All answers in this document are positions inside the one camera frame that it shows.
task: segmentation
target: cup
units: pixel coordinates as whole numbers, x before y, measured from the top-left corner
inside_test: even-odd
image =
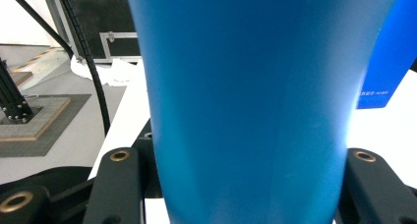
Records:
[[[129,0],[171,223],[331,223],[395,0]]]

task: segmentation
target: cable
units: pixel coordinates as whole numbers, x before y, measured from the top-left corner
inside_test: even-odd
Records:
[[[74,52],[67,44],[67,42],[65,42],[65,40],[61,38],[61,36],[56,33],[56,31],[25,0],[16,0],[16,2],[18,2],[22,8],[24,8],[28,14],[30,14],[31,17],[34,18],[37,23],[43,27],[44,30],[46,30],[46,32],[48,32],[52,38],[54,38],[56,42],[58,42],[65,49],[65,51],[67,51],[67,54],[71,60],[71,58],[73,58]]]
[[[98,103],[100,105],[101,117],[104,126],[104,134],[107,136],[108,130],[110,129],[110,118],[108,116],[107,104],[105,101],[104,91],[101,86],[101,81],[98,76],[98,72],[95,67],[94,61],[92,60],[91,53],[89,51],[89,44],[87,43],[86,37],[84,36],[83,30],[80,26],[80,23],[76,15],[74,14],[73,8],[69,0],[61,0],[61,2],[64,5],[64,9],[67,12],[68,17],[70,18],[71,24],[73,25],[74,31],[77,35],[77,39],[81,44],[83,54],[87,61],[87,65],[89,66],[89,72],[91,73],[92,81],[95,86],[95,91],[97,92]]]

